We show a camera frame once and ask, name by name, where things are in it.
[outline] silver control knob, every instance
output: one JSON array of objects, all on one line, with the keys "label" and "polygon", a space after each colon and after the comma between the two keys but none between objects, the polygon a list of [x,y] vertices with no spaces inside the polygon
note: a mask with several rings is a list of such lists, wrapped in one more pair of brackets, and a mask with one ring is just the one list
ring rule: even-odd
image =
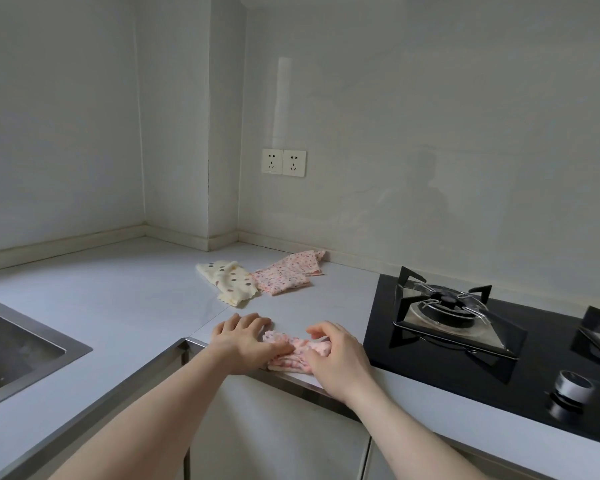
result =
[{"label": "silver control knob", "polygon": [[556,393],[578,404],[586,404],[595,389],[590,380],[575,372],[560,371],[555,381]]}]

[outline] pink floral cloth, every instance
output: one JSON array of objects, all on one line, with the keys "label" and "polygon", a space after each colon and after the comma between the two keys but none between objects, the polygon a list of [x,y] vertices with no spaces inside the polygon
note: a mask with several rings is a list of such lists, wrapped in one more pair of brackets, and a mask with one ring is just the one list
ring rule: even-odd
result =
[{"label": "pink floral cloth", "polygon": [[300,372],[302,374],[311,374],[311,366],[304,357],[307,349],[313,349],[323,357],[331,353],[331,342],[323,340],[321,342],[312,342],[306,339],[297,339],[289,337],[286,333],[276,331],[266,331],[262,337],[263,342],[289,342],[296,349],[291,354],[280,355],[267,362],[267,368],[270,371],[281,372]]},{"label": "pink floral cloth", "polygon": [[253,278],[260,291],[277,295],[286,290],[307,286],[311,281],[307,276],[322,274],[320,261],[324,251],[304,251],[291,254],[277,263],[256,271]]}]

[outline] electrical outlet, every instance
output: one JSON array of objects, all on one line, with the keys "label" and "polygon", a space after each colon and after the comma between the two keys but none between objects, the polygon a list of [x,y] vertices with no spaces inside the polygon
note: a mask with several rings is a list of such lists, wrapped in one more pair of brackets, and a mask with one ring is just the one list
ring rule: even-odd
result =
[{"label": "electrical outlet", "polygon": [[261,170],[263,173],[282,175],[282,150],[265,148],[262,151]]},{"label": "electrical outlet", "polygon": [[306,169],[306,152],[285,150],[282,157],[282,175],[304,177]]}]

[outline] dish cloth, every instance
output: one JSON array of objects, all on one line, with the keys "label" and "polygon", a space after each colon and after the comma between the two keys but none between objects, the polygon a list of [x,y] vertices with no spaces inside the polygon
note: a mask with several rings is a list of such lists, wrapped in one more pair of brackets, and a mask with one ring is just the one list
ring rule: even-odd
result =
[{"label": "dish cloth", "polygon": [[262,336],[263,342],[289,342],[296,350],[291,354],[280,355],[267,362],[267,369],[280,372],[300,372],[301,374],[311,374],[311,366],[304,358],[304,352],[307,349],[313,349],[323,357],[331,353],[331,342],[323,340],[321,342],[312,342],[311,340],[289,337],[286,333],[275,331],[266,331]]},{"label": "dish cloth", "polygon": [[318,261],[324,257],[324,251],[304,251],[291,254],[277,263],[260,269],[253,274],[260,291],[277,295],[286,290],[307,286],[311,281],[307,276],[322,273]]},{"label": "dish cloth", "polygon": [[258,290],[252,275],[236,261],[215,261],[197,264],[196,269],[221,291],[218,299],[227,305],[238,306],[252,298]]}]

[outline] stainless steel sink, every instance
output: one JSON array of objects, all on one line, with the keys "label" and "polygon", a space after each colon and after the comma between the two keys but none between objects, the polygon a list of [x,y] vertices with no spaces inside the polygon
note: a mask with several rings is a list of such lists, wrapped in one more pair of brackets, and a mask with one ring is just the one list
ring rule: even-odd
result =
[{"label": "stainless steel sink", "polygon": [[0,304],[0,402],[91,350]]}]

